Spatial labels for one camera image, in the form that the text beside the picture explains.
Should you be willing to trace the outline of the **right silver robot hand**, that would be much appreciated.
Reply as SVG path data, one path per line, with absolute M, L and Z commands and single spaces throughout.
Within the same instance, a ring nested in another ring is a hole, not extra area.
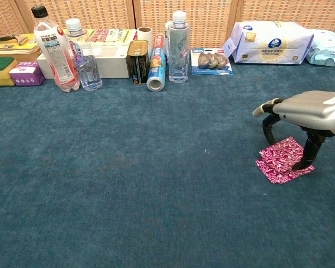
M 312 90 L 286 99 L 274 98 L 259 105 L 252 115 L 259 117 L 264 113 L 269 114 L 262 128 L 270 145 L 275 143 L 272 126 L 280 120 L 307 133 L 303 157 L 293 165 L 294 171 L 311 166 L 324 140 L 335 136 L 335 92 Z

